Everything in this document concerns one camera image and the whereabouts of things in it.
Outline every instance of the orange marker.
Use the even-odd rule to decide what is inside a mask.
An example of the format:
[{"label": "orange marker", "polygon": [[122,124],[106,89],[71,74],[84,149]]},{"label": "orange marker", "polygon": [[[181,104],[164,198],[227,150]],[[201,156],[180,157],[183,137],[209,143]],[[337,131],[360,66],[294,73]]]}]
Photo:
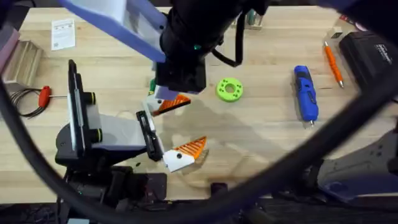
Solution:
[{"label": "orange marker", "polygon": [[336,65],[335,56],[333,56],[333,53],[331,52],[331,48],[329,47],[329,45],[328,45],[328,43],[326,41],[325,41],[325,52],[326,52],[326,55],[328,56],[328,60],[329,60],[329,64],[330,64],[331,70],[335,74],[336,81],[338,82],[340,87],[344,88],[343,77],[341,76],[341,73],[338,70],[338,67]]}]

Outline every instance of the green ring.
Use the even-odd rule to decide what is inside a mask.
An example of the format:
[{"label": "green ring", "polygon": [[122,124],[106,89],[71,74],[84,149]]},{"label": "green ring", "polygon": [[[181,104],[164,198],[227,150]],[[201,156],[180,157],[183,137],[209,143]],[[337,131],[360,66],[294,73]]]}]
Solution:
[{"label": "green ring", "polygon": [[[232,93],[226,91],[226,87],[233,88]],[[235,102],[243,95],[242,83],[236,78],[223,78],[216,87],[216,93],[225,102]]]}]

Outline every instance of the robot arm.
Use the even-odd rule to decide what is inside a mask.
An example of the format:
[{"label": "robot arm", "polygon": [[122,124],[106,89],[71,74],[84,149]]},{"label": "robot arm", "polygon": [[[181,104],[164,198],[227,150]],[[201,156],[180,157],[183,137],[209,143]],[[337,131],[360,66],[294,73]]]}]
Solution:
[{"label": "robot arm", "polygon": [[[213,52],[232,66],[242,61],[244,16],[253,8],[264,15],[264,0],[172,1],[164,16],[148,0],[60,0],[71,12],[156,63],[156,98],[173,100],[178,92],[206,87],[205,57]],[[215,50],[238,15],[237,62]]]}]

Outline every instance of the black knob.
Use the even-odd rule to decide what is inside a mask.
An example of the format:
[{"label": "black knob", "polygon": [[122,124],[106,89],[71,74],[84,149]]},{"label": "black knob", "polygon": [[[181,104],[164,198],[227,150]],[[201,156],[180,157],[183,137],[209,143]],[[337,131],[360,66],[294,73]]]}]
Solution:
[{"label": "black knob", "polygon": [[87,105],[95,105],[96,99],[95,99],[95,93],[93,92],[84,92],[83,93],[83,100]]},{"label": "black knob", "polygon": [[90,141],[91,143],[98,143],[101,142],[103,139],[102,136],[102,129],[98,128],[98,129],[90,129],[89,130],[89,137],[90,137]]}]

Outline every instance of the red-handled screwdriver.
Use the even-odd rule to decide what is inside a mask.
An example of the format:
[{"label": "red-handled screwdriver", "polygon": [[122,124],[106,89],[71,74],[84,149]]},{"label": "red-handled screwdriver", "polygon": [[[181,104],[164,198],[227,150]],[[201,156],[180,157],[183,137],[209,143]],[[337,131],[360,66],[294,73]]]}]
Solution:
[{"label": "red-handled screwdriver", "polygon": [[44,86],[39,94],[39,107],[46,107],[50,101],[50,97],[66,97],[66,95],[51,95],[51,88]]}]

